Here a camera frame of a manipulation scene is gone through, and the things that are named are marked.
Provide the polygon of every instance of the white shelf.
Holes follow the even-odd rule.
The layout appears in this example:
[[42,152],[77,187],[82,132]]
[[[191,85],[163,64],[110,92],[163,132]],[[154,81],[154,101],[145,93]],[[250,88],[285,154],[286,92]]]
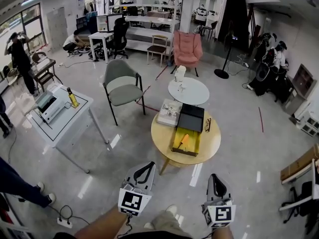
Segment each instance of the white shelf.
[[[140,51],[147,51],[149,47],[151,47],[151,42],[143,42],[143,41],[137,41],[137,40],[127,40],[126,47],[127,49],[133,49],[133,50],[140,50]],[[166,55],[169,56],[169,46],[166,49]]]
[[148,36],[152,37],[152,35],[163,35],[168,37],[168,40],[171,40],[172,33],[160,31],[156,29],[149,29],[149,28],[141,28],[141,27],[129,27],[127,34],[135,34],[135,35],[141,35],[141,36]]
[[126,16],[125,20],[128,21],[138,21],[138,22],[150,22],[156,24],[166,24],[171,25],[173,20],[170,18],[158,18],[158,17],[148,17],[148,16]]
[[129,3],[129,4],[119,4],[119,5],[111,5],[109,8],[117,8],[117,7],[131,7],[131,6],[136,6],[136,7],[162,7],[162,8],[171,8],[174,9],[174,5],[167,5],[167,4],[144,4],[144,3]]

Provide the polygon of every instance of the book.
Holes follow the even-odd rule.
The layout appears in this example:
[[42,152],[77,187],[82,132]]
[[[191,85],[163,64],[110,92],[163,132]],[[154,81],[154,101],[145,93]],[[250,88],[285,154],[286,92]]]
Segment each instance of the book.
[[164,125],[176,126],[182,105],[178,101],[165,99],[159,111],[157,122]]

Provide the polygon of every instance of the shoe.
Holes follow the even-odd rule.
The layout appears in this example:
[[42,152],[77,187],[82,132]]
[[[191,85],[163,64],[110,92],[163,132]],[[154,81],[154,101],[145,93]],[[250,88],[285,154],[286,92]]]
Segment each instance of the shoe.
[[3,133],[3,138],[6,139],[9,134],[10,134],[10,131],[9,131],[9,130],[5,131],[5,132]]
[[177,214],[177,206],[176,205],[171,205],[166,209],[166,212],[170,212],[173,214],[174,218]]
[[38,182],[38,184],[35,187],[40,191],[41,194],[43,193],[43,191],[44,191],[43,182]]
[[56,200],[56,197],[53,193],[50,193],[49,195],[47,195],[47,198],[50,200],[50,204],[49,205],[53,205],[55,200]]
[[150,222],[147,222],[147,223],[144,225],[144,228],[145,228],[145,229],[149,229],[149,230],[155,230],[155,227],[154,227],[153,224],[150,223]]
[[249,84],[247,85],[247,88],[250,89],[251,91],[254,91],[254,89],[250,87]]

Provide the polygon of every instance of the window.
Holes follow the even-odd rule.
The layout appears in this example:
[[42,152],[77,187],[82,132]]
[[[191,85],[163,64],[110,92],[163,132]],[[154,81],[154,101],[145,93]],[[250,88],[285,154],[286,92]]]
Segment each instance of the window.
[[0,25],[0,72],[11,62],[11,56],[4,55],[6,42],[14,32],[24,31],[30,42],[24,49],[37,50],[46,44],[43,33],[40,4],[27,8]]

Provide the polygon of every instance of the pillar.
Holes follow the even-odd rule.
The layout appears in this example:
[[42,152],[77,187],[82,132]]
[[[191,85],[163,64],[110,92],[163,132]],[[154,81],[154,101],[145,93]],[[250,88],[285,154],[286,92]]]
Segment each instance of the pillar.
[[189,33],[191,15],[193,13],[194,0],[183,0],[183,10],[180,18],[179,30],[184,33]]
[[209,11],[209,4],[210,4],[210,0],[206,0],[205,9],[207,10],[207,12]]

